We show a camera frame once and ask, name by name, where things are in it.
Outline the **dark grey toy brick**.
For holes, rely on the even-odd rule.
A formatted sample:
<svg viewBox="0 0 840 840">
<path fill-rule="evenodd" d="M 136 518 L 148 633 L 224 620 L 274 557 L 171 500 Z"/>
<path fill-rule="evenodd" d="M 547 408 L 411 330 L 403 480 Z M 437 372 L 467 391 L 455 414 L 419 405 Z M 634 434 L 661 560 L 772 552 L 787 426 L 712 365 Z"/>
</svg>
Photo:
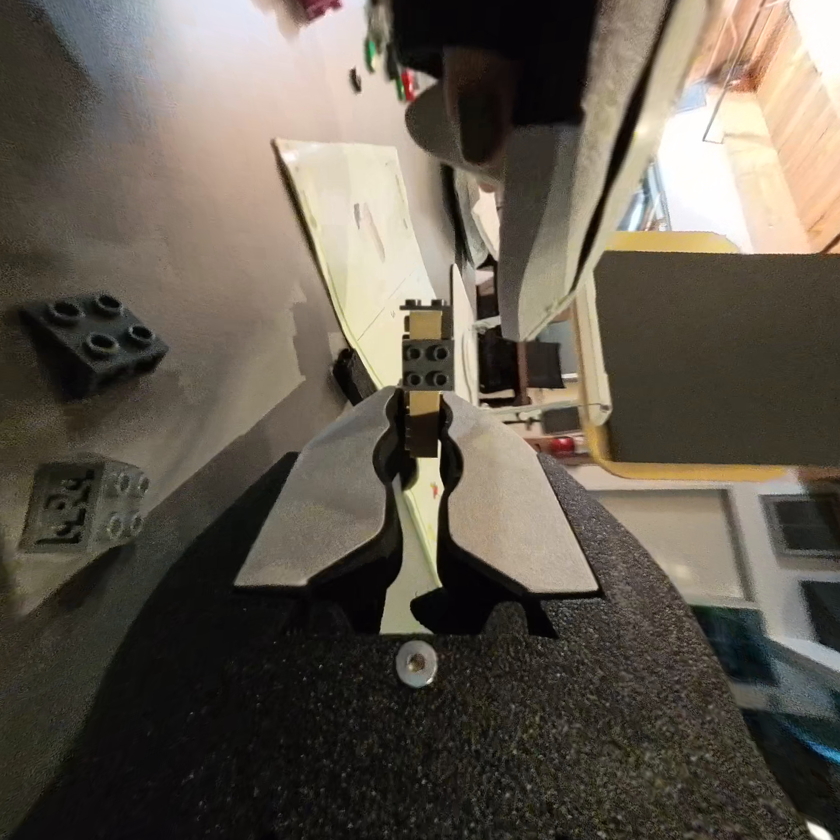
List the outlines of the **dark grey toy brick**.
<svg viewBox="0 0 840 840">
<path fill-rule="evenodd" d="M 104 291 L 29 301 L 17 314 L 67 402 L 152 374 L 170 349 L 120 298 Z"/>
</svg>

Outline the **brick instruction booklet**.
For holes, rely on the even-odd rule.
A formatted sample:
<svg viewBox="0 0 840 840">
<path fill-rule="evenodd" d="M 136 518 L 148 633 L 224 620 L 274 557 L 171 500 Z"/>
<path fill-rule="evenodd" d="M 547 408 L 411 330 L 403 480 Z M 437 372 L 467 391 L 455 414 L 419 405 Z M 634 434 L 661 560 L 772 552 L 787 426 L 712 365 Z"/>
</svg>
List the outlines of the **brick instruction booklet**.
<svg viewBox="0 0 840 840">
<path fill-rule="evenodd" d="M 455 263 L 474 311 L 474 271 L 464 267 L 460 254 L 445 257 L 445 288 L 435 292 L 393 147 L 283 139 L 273 144 L 347 345 L 358 351 L 377 389 L 397 385 L 404 301 L 442 298 L 450 304 Z"/>
</svg>

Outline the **light grey toy brick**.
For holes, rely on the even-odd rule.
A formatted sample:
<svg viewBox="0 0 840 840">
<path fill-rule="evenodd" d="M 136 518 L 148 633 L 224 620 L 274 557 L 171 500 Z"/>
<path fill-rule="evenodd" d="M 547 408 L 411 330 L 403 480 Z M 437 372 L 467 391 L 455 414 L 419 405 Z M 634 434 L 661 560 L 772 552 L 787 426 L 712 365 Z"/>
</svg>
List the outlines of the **light grey toy brick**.
<svg viewBox="0 0 840 840">
<path fill-rule="evenodd" d="M 136 539 L 151 479 L 113 459 L 53 462 L 35 472 L 22 553 L 104 553 Z"/>
</svg>

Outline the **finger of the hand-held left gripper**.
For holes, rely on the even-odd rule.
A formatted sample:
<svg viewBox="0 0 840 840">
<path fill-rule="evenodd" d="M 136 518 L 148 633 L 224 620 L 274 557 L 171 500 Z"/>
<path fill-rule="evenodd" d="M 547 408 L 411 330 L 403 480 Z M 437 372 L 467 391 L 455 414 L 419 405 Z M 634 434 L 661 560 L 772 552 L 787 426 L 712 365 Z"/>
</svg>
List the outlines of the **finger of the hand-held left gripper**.
<svg viewBox="0 0 840 840">
<path fill-rule="evenodd" d="M 403 63 L 434 79 L 414 143 L 501 191 L 502 331 L 525 340 L 579 282 L 671 2 L 404 2 Z"/>
<path fill-rule="evenodd" d="M 579 128 L 525 129 L 525 337 L 569 305 L 655 151 L 713 2 L 599 2 Z"/>
</svg>

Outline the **white rounded board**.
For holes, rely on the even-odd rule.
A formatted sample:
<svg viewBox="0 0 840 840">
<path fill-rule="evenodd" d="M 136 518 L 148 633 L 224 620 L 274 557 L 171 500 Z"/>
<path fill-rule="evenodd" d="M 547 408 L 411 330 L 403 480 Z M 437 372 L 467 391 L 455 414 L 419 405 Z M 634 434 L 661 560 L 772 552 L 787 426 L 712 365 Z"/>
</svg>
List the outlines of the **white rounded board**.
<svg viewBox="0 0 840 840">
<path fill-rule="evenodd" d="M 468 403 L 479 404 L 478 361 L 475 315 L 468 290 L 458 266 L 449 270 L 450 305 L 455 351 L 455 394 Z"/>
</svg>

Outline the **yellow framed black board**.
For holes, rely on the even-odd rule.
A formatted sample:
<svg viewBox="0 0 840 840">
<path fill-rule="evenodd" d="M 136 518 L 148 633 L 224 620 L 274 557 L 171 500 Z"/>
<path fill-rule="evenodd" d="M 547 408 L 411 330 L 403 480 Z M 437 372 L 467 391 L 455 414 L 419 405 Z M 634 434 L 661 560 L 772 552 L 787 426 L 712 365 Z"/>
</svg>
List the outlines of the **yellow framed black board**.
<svg viewBox="0 0 840 840">
<path fill-rule="evenodd" d="M 618 233 L 576 300 L 584 435 L 628 480 L 837 479 L 838 252 Z"/>
</svg>

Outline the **grey and tan brick assembly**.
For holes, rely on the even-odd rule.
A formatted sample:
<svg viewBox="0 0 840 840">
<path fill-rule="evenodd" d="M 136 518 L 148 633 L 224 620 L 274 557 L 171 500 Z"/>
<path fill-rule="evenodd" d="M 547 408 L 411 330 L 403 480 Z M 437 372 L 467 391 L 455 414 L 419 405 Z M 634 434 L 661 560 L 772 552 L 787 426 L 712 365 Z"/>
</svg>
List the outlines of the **grey and tan brick assembly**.
<svg viewBox="0 0 840 840">
<path fill-rule="evenodd" d="M 455 388 L 453 312 L 440 299 L 406 299 L 401 310 L 404 443 L 412 458 L 434 459 L 443 394 Z"/>
</svg>

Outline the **person's left hand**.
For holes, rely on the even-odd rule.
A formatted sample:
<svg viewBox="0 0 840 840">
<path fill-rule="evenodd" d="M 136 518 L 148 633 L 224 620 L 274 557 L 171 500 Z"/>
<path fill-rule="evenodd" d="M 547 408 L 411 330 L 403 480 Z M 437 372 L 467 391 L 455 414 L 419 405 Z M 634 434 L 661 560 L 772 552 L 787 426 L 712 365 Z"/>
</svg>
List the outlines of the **person's left hand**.
<svg viewBox="0 0 840 840">
<path fill-rule="evenodd" d="M 437 82 L 468 165 L 500 162 L 513 130 L 584 119 L 594 1 L 392 2 L 400 61 Z"/>
</svg>

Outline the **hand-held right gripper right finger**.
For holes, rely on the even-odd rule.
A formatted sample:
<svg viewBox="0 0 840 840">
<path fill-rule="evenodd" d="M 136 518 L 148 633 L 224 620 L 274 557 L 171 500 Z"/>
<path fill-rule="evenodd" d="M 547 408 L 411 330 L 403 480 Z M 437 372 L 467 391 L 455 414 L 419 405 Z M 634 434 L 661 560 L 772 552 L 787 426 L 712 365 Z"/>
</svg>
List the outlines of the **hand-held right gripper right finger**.
<svg viewBox="0 0 840 840">
<path fill-rule="evenodd" d="M 537 453 L 489 411 L 442 401 L 439 537 L 469 567 L 513 595 L 599 590 Z"/>
</svg>

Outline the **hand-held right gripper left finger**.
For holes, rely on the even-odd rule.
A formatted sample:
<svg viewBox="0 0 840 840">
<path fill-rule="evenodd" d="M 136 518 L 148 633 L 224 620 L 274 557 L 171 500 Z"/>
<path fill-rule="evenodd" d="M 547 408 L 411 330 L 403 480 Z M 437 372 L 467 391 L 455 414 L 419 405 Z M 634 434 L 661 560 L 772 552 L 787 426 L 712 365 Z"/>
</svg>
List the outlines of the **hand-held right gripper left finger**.
<svg viewBox="0 0 840 840">
<path fill-rule="evenodd" d="M 353 406 L 300 452 L 235 578 L 240 589 L 306 589 L 373 545 L 394 507 L 401 390 Z"/>
</svg>

